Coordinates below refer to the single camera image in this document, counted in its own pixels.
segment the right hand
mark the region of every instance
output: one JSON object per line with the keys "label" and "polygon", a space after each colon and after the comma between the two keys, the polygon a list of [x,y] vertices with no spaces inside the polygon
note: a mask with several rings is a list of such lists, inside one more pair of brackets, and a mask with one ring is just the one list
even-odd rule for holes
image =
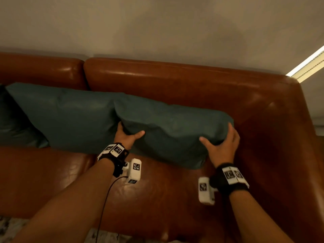
{"label": "right hand", "polygon": [[200,142],[207,148],[209,158],[215,168],[223,163],[233,163],[235,151],[240,142],[240,136],[233,128],[231,123],[228,123],[228,132],[224,142],[218,146],[214,146],[204,137],[199,138]]}

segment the left hand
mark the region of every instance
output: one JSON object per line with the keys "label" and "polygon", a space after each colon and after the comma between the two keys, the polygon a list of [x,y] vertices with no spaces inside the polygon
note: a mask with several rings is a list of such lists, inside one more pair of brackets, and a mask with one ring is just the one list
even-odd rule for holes
{"label": "left hand", "polygon": [[130,150],[135,140],[141,138],[144,134],[145,131],[142,130],[134,135],[126,135],[121,122],[119,122],[114,142],[120,142],[127,150]]}

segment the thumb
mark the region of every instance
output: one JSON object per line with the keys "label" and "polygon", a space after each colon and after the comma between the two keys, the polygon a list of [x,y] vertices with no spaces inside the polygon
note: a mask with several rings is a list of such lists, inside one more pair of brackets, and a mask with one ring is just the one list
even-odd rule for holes
{"label": "thumb", "polygon": [[204,138],[204,137],[201,136],[199,138],[199,140],[207,148],[208,151],[211,150],[214,147],[214,145],[212,143],[210,143],[210,141],[207,140],[207,138]]}
{"label": "thumb", "polygon": [[140,139],[145,134],[145,131],[141,130],[140,132],[134,135],[135,140]]}

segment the patterned rug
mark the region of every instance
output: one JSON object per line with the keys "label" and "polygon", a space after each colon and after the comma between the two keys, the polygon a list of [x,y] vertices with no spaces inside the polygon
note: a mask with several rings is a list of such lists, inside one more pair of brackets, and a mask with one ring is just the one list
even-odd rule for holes
{"label": "patterned rug", "polygon": [[[10,218],[0,216],[0,243],[8,243],[16,236],[16,234],[22,229],[29,220]],[[95,243],[97,235],[97,229],[90,229],[85,243]],[[131,236],[120,235],[117,233],[110,233],[107,231],[99,231],[98,243],[159,243],[155,240],[133,239]]]}

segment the hand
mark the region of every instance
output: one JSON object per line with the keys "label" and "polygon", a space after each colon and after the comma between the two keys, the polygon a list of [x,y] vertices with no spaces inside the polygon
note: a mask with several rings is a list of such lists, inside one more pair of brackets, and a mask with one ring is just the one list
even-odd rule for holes
{"label": "hand", "polygon": [[214,146],[204,137],[200,137],[199,140],[207,148],[209,158],[212,161],[215,168],[222,163],[233,163],[235,151],[240,142],[240,136],[233,128],[231,123],[228,123],[228,132],[224,142],[218,146]]}
{"label": "hand", "polygon": [[123,131],[123,126],[121,122],[118,123],[117,132],[115,135],[114,142],[120,142],[127,150],[130,150],[135,142],[135,140],[141,138],[145,134],[145,131],[140,131],[135,135],[126,135]]}

